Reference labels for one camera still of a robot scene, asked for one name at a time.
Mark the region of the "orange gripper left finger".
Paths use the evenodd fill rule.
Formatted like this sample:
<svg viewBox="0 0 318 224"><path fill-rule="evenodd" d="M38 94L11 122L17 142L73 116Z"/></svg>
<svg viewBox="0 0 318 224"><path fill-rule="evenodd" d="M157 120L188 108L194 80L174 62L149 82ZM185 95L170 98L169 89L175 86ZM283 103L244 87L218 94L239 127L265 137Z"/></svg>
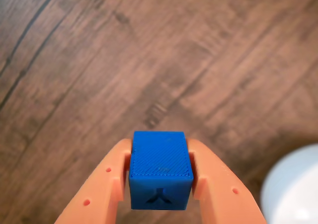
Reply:
<svg viewBox="0 0 318 224"><path fill-rule="evenodd" d="M87 178L55 223L114 224L118 202L124 200L131 150L131 139L118 142Z"/></svg>

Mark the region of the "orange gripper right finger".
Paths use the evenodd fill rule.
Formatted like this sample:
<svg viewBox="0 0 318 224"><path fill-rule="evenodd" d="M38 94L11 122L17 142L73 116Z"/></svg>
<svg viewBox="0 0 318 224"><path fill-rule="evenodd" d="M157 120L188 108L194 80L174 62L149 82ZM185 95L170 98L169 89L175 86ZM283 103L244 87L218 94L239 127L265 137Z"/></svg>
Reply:
<svg viewBox="0 0 318 224"><path fill-rule="evenodd" d="M204 224L264 224L265 218L241 180L205 144L188 139L194 181Z"/></svg>

